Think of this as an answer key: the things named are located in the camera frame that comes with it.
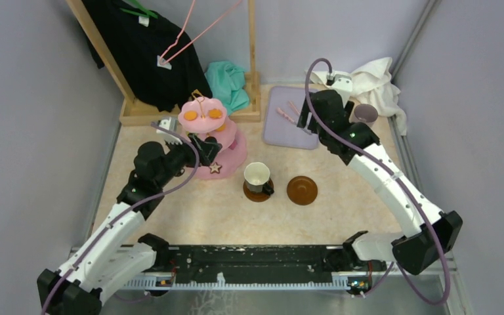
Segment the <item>orange macaron top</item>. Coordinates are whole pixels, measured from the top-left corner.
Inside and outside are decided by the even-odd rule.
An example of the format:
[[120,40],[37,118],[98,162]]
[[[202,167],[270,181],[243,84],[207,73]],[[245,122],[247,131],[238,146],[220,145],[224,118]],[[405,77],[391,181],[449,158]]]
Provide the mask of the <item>orange macaron top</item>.
[[211,119],[220,119],[223,116],[223,112],[218,108],[214,108],[208,111],[208,116]]

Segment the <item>pink three-tier cake stand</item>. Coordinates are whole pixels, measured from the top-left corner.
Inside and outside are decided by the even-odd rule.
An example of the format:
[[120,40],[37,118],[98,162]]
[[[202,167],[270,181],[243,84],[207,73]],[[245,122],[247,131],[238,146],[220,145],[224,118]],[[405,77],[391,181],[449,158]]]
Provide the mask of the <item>pink three-tier cake stand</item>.
[[[227,178],[243,164],[247,158],[247,143],[244,134],[238,129],[236,123],[229,118],[226,108],[221,101],[216,98],[208,98],[197,89],[191,93],[192,100],[186,102],[178,115],[178,122],[182,125],[182,135],[188,138],[188,133],[195,133],[200,139],[215,137],[222,144],[222,149],[218,153],[214,162],[222,165],[220,174],[211,174],[209,166],[201,166],[196,171],[195,177],[201,180],[217,180]],[[220,119],[211,119],[208,111],[218,108],[223,112]],[[185,112],[193,110],[198,113],[198,118],[194,121],[186,121],[183,118]],[[226,124],[226,129],[216,132],[222,124]],[[238,145],[234,150],[228,147],[237,140]]]

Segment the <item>pink cake slice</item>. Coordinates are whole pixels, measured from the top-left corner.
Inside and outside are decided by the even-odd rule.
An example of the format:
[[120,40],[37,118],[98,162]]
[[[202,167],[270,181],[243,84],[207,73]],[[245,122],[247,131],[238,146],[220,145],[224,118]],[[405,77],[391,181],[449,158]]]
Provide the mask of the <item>pink cake slice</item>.
[[236,148],[236,146],[238,145],[238,141],[237,140],[234,140],[231,145],[229,145],[229,149],[230,150],[234,150]]

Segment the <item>lavender serving tray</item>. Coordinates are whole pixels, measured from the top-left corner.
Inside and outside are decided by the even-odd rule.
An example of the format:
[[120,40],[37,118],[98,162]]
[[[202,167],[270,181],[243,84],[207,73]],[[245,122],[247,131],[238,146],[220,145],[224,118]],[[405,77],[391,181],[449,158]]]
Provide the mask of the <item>lavender serving tray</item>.
[[314,150],[318,147],[316,135],[294,126],[276,113],[276,108],[281,107],[293,115],[287,102],[292,101],[300,111],[304,100],[303,87],[276,85],[270,89],[262,134],[266,144],[304,150]]

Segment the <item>purple mug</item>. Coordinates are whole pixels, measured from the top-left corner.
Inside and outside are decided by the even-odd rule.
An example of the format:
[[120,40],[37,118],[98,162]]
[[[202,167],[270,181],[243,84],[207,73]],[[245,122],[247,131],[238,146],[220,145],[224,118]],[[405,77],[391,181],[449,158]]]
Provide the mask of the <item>purple mug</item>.
[[370,104],[358,104],[354,107],[351,115],[351,123],[364,123],[372,128],[378,120],[379,113],[376,108]]

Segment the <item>brown saucer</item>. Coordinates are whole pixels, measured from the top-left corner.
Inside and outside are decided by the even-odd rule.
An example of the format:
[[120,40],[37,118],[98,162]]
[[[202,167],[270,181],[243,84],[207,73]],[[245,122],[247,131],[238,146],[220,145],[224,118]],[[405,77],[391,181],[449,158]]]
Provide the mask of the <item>brown saucer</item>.
[[310,205],[318,196],[318,185],[306,176],[296,176],[287,184],[287,196],[297,205]]
[[254,201],[254,202],[259,203],[259,202],[264,202],[271,197],[271,195],[265,194],[264,192],[256,193],[256,192],[250,191],[250,189],[248,189],[246,184],[247,184],[246,182],[243,183],[243,192],[244,192],[246,198],[248,198],[250,201]]

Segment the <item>brown star cookie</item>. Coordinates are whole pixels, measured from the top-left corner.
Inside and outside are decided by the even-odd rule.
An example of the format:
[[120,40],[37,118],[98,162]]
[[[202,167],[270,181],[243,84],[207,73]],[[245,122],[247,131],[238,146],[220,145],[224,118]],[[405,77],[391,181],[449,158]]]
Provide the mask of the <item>brown star cookie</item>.
[[217,162],[213,162],[209,166],[209,170],[211,174],[220,174],[222,169],[222,165],[218,164]]

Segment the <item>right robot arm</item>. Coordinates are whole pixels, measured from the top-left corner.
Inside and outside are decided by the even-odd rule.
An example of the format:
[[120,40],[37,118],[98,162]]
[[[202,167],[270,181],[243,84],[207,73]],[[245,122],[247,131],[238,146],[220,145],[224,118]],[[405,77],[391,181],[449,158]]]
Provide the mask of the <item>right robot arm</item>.
[[336,91],[308,92],[297,126],[317,135],[330,153],[369,183],[401,231],[356,233],[344,243],[344,264],[361,270],[372,260],[396,262],[418,275],[452,249],[463,220],[456,211],[447,213],[424,197],[393,163],[370,127],[348,120],[353,107]]

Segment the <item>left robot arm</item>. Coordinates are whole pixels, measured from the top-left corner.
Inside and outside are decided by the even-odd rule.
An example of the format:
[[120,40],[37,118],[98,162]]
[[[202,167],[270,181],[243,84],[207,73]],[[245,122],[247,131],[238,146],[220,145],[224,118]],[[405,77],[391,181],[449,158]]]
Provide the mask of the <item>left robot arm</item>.
[[100,314],[106,302],[138,273],[165,270],[171,262],[169,243],[153,234],[144,235],[125,253],[123,242],[154,212],[169,190],[164,187],[181,176],[184,168],[197,171],[211,165],[222,144],[215,137],[200,139],[190,133],[166,143],[146,142],[138,148],[135,168],[117,197],[108,218],[96,232],[55,271],[45,269],[37,279],[42,314]]

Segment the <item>pink-tipped metal tongs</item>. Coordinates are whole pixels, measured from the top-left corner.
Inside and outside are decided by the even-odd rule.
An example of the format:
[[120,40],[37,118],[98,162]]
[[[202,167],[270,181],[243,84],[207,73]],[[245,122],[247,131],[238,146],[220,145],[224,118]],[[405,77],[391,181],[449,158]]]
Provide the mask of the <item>pink-tipped metal tongs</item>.
[[297,127],[298,126],[298,119],[300,116],[300,111],[298,111],[298,108],[296,107],[296,105],[294,105],[294,103],[292,101],[288,101],[287,105],[289,106],[289,109],[293,112],[293,115],[287,113],[281,107],[276,108],[276,113]]

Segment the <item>black cream-lined mug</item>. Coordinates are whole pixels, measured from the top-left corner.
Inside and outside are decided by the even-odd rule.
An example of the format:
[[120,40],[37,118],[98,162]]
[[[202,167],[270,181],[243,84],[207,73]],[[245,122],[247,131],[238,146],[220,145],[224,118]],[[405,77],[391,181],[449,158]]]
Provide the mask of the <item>black cream-lined mug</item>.
[[262,162],[250,163],[243,172],[246,188],[254,194],[271,196],[274,185],[270,183],[270,169]]

